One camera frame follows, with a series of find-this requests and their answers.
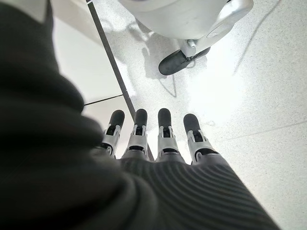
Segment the black fingertip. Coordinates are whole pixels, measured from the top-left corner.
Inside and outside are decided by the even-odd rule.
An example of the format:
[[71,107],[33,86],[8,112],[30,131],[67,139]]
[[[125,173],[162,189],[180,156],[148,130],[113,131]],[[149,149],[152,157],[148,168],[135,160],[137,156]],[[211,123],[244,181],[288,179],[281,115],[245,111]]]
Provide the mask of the black fingertip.
[[125,120],[125,113],[122,110],[116,110],[112,113],[110,123],[112,126],[120,126],[122,128]]
[[186,133],[188,133],[190,130],[197,131],[201,129],[198,119],[194,114],[185,115],[183,118],[183,124]]
[[139,109],[135,113],[134,125],[138,127],[147,126],[147,112],[144,109]]
[[172,126],[172,118],[171,118],[171,113],[168,109],[160,109],[158,113],[158,123],[159,127],[169,127]]

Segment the ribbed fabric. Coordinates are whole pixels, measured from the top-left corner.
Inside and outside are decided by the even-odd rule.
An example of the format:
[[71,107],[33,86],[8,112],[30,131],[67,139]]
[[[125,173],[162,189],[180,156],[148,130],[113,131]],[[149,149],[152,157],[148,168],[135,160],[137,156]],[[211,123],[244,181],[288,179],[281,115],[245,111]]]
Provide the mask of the ribbed fabric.
[[158,197],[154,229],[278,229],[227,165],[122,159],[121,166],[146,180]]

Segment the speckled floor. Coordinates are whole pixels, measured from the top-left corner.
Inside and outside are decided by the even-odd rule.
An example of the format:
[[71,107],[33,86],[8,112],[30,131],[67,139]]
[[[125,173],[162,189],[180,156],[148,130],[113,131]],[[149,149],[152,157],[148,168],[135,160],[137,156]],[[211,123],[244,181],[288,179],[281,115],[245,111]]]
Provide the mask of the speckled floor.
[[148,112],[157,156],[157,114],[172,113],[190,162],[183,117],[194,113],[212,145],[285,230],[307,225],[307,1],[254,0],[254,9],[202,57],[173,76],[159,62],[174,40],[142,33],[117,1],[93,0],[136,109]]

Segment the chair caster wheel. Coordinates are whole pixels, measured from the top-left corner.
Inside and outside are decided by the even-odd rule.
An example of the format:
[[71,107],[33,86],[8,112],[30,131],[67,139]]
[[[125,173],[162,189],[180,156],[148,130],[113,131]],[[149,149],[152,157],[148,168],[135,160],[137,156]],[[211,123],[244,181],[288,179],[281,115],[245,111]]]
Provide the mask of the chair caster wheel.
[[210,47],[199,52],[193,57],[186,57],[179,49],[174,53],[164,58],[159,64],[159,71],[163,75],[172,75],[183,70],[192,61],[206,55],[210,51]]

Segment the robotic finger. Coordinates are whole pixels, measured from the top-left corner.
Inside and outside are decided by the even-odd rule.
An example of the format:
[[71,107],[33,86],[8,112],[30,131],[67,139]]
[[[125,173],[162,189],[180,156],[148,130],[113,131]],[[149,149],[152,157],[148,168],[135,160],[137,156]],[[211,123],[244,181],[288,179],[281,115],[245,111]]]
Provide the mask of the robotic finger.
[[198,119],[194,114],[185,115],[183,123],[188,136],[188,145],[193,165],[228,165],[226,160],[215,151],[209,140],[204,136]]
[[158,158],[156,161],[179,161],[185,163],[178,150],[176,137],[172,129],[171,114],[168,109],[160,109],[158,122]]
[[147,112],[144,109],[139,109],[134,117],[134,127],[130,135],[127,149],[122,158],[140,158],[149,160],[147,151]]
[[125,119],[125,113],[121,110],[116,110],[113,112],[110,122],[105,129],[103,142],[100,147],[106,149],[107,153],[115,158],[115,152],[118,145],[118,140],[120,137],[120,131],[123,126]]

